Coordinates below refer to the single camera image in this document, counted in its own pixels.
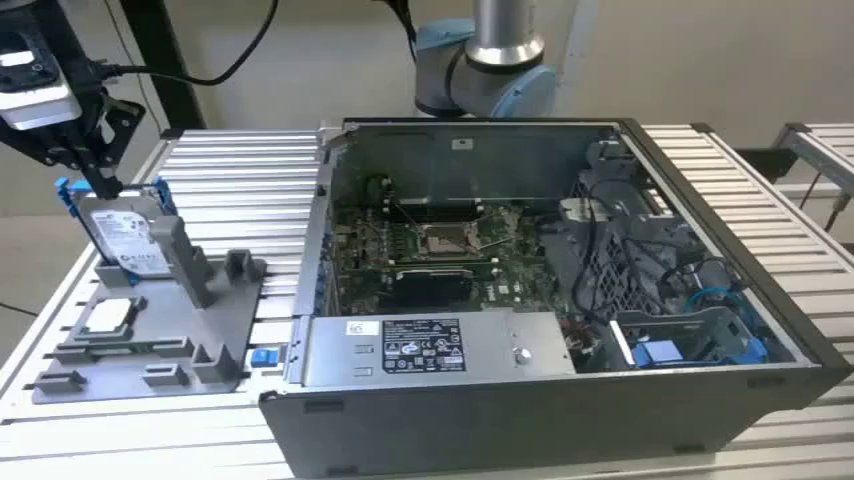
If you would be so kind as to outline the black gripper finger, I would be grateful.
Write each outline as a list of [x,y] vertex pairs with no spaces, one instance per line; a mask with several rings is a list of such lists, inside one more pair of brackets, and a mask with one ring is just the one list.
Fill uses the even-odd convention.
[[2,124],[2,143],[47,166],[82,169],[93,163],[91,150],[74,123],[30,130]]
[[130,146],[146,108],[135,102],[102,97],[102,109],[94,129],[85,137],[85,177],[99,198],[117,198],[123,191],[118,168]]

